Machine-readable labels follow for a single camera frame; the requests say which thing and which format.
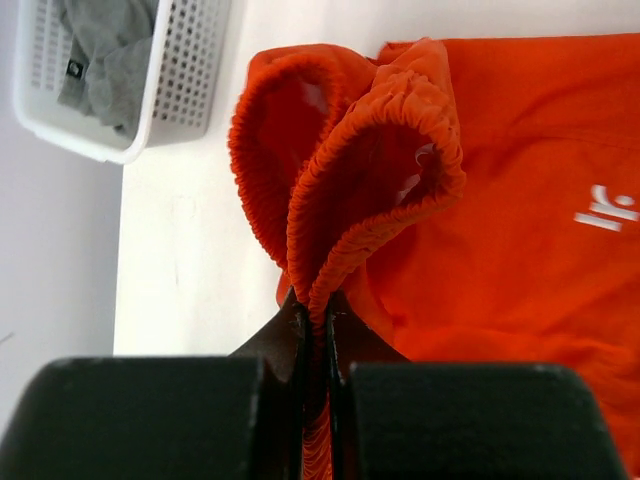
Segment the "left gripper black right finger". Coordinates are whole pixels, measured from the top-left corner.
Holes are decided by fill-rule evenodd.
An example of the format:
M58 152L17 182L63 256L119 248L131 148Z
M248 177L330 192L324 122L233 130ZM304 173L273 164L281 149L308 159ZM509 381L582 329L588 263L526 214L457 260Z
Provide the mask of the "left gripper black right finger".
M342 293L327 312L338 479L624 479L582 378L545 363L414 363Z

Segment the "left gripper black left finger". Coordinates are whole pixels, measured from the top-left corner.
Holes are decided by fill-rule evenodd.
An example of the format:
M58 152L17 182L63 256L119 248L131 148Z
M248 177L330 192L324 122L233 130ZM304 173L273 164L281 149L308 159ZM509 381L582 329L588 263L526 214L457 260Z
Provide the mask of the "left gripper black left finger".
M288 293L226 356L68 357L27 385L5 479L298 479L307 313Z

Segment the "orange shorts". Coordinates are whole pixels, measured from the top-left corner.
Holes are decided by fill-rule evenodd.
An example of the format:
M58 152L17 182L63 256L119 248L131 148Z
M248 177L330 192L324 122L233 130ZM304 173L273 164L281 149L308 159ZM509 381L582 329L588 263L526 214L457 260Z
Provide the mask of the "orange shorts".
M331 479L330 296L413 361L593 389L639 473L639 37L265 50L229 132L251 228L310 315L304 475Z

